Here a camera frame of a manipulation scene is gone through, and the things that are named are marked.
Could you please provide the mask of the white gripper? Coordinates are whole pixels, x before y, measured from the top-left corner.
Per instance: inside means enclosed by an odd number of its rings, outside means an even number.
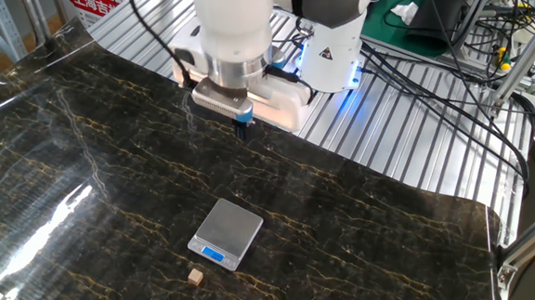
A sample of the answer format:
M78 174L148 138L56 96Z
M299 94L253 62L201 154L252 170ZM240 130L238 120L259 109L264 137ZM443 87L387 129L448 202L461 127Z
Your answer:
M178 57L173 65L180 85L184 77L197 85L191 90L196 104L228 116L236 137L247 138L246 124L252 118L296 132L307 118L312 90L297 75L273 65L283 60L275 46L246 61L216 59L202 47L202 33L179 33L170 48Z

